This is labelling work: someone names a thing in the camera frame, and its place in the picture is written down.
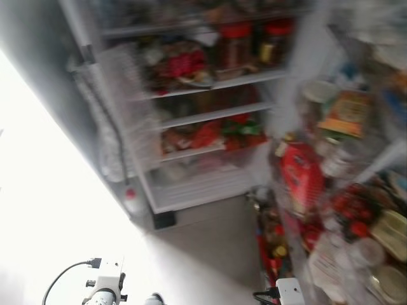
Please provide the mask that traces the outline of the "grey open fridge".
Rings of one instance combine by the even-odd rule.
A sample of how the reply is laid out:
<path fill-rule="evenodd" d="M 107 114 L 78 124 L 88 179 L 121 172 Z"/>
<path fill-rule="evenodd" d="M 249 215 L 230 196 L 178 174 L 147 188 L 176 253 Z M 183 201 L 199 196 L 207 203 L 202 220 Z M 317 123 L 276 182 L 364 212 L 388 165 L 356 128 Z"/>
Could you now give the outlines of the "grey open fridge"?
<path fill-rule="evenodd" d="M 333 191 L 368 180 L 405 151 L 395 117 L 404 104 L 407 0 L 59 0 L 93 92 L 118 140 L 110 171 L 134 174 L 155 214 L 171 214 L 268 186 L 285 223 L 328 216 Z M 263 26 L 292 18 L 280 64 L 257 58 Z M 252 57 L 242 69 L 216 67 L 218 28 L 252 24 Z M 203 50 L 209 70 L 196 79 L 161 78 L 155 67 Z M 317 125 L 343 90 L 369 93 L 358 139 Z M 193 149 L 207 120 L 253 114 L 267 142 L 235 151 Z M 325 189 L 308 215 L 293 211 L 280 160 L 286 142 L 313 146 Z"/>

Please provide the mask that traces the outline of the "orange yellow carton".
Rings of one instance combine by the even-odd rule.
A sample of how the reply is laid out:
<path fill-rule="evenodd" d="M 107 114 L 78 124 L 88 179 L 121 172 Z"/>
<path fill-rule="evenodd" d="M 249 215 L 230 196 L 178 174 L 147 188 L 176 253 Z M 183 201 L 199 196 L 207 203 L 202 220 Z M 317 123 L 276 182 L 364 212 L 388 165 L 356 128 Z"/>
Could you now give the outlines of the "orange yellow carton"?
<path fill-rule="evenodd" d="M 369 93 L 340 91 L 329 108 L 328 114 L 317 127 L 360 139 L 364 135 L 364 123 L 370 113 L 371 105 L 372 96 Z"/>

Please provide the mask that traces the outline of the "red printed package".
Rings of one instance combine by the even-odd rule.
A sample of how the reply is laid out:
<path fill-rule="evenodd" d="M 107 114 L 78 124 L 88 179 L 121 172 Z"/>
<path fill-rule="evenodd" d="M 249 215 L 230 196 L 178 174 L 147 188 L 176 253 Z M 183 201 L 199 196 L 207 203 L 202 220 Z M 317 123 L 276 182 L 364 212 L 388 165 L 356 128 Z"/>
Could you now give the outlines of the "red printed package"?
<path fill-rule="evenodd" d="M 313 146 L 302 142 L 286 142 L 280 160 L 281 175 L 287 186 L 293 211 L 311 214 L 325 189 L 322 163 Z"/>

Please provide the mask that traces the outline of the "tall jar red lid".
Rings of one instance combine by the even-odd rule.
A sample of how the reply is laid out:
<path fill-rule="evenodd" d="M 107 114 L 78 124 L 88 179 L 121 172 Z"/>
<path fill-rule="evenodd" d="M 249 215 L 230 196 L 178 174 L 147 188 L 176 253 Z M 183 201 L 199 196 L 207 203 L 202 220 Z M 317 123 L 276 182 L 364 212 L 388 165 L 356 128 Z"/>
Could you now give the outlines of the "tall jar red lid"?
<path fill-rule="evenodd" d="M 281 63 L 293 28 L 294 20 L 292 18 L 271 20 L 263 26 L 262 39 L 257 55 L 261 65 L 272 67 Z"/>
<path fill-rule="evenodd" d="M 218 70 L 242 69 L 252 60 L 252 24 L 239 22 L 218 28 L 220 40 L 216 47 Z"/>

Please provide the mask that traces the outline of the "red green food package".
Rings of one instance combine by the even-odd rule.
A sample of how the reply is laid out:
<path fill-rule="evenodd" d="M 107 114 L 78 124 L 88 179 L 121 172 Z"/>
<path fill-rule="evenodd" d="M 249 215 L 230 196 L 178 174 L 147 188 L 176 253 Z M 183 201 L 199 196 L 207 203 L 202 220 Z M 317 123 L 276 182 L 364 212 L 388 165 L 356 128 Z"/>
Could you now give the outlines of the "red green food package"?
<path fill-rule="evenodd" d="M 207 120 L 191 136 L 193 149 L 221 144 L 227 151 L 235 151 L 267 142 L 262 124 L 253 114 L 234 114 L 221 119 Z"/>

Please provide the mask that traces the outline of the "red food bag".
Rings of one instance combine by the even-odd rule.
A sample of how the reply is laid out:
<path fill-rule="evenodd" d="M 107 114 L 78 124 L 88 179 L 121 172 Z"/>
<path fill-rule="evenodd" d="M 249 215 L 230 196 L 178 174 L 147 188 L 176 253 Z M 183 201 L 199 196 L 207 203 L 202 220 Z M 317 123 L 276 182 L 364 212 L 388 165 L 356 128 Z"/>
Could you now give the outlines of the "red food bag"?
<path fill-rule="evenodd" d="M 203 50 L 178 53 L 159 63 L 155 70 L 161 78 L 196 79 L 198 74 L 209 70 L 207 54 Z"/>

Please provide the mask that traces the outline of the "white bottle red cap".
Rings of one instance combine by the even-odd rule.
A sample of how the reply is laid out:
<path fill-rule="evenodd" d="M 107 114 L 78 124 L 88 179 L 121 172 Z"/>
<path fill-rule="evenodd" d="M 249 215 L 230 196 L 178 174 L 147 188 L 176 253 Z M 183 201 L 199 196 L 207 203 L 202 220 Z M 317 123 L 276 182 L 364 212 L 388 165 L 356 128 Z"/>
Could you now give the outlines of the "white bottle red cap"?
<path fill-rule="evenodd" d="M 144 198 L 134 186 L 126 186 L 124 191 L 124 207 L 131 217 L 146 214 Z"/>

